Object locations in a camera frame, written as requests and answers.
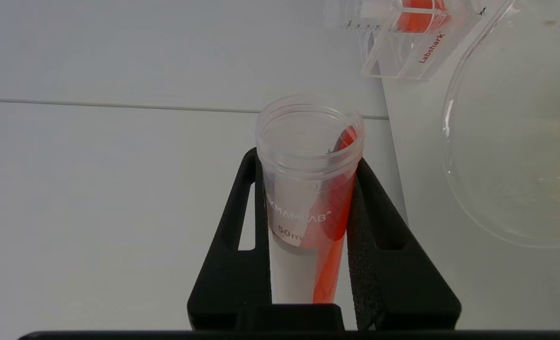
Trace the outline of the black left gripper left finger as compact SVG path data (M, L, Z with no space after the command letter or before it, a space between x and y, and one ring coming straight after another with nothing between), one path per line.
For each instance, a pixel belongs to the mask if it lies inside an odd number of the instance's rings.
M255 189L255 246L251 250L239 250L252 187ZM187 314L194 331L233 330L244 307L271 304L267 222L262 166L256 149L250 149L241 161L187 302Z

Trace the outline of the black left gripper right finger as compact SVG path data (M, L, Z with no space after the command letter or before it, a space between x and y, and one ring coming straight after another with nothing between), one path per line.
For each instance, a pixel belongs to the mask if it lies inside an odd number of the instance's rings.
M459 299L365 160L356 172L347 248L360 331L455 329Z

